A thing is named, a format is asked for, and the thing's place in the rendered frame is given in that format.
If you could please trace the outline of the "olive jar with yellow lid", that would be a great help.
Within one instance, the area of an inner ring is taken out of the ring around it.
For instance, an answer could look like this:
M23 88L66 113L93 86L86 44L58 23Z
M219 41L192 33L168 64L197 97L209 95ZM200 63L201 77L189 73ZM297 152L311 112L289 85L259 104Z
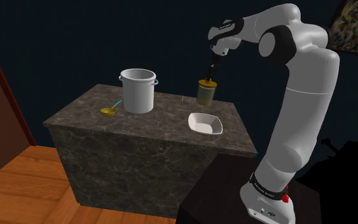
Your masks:
M196 102L203 106L210 106L217 88L217 83L212 80L199 80Z

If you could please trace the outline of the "white square bowl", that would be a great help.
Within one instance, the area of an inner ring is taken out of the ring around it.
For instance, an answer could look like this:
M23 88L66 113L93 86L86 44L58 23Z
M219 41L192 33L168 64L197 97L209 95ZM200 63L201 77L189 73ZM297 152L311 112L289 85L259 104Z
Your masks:
M189 128L199 134L220 135L223 125L217 116L205 113L191 113L188 116Z

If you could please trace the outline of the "white stock pot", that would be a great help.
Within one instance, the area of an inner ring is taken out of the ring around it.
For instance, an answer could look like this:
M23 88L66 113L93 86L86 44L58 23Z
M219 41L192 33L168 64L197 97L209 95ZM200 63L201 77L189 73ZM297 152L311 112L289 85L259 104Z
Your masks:
M123 85L123 105L134 114L148 113L153 109L156 74L147 69L126 69L118 79Z

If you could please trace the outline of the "dark robot stand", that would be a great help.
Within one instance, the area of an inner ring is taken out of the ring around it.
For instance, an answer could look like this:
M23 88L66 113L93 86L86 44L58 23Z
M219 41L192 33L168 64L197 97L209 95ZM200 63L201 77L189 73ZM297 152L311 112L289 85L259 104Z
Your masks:
M253 158L218 154L179 206L176 224L263 224L253 216L278 218L267 206L248 213L240 188L259 162ZM322 224L319 193L297 181L289 183L295 224Z

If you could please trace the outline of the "framed colourful wall picture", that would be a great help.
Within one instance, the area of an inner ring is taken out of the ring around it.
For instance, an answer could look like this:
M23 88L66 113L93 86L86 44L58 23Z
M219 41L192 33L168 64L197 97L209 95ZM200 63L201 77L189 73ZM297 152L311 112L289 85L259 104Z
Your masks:
M333 50L358 55L358 0L340 0L329 30Z

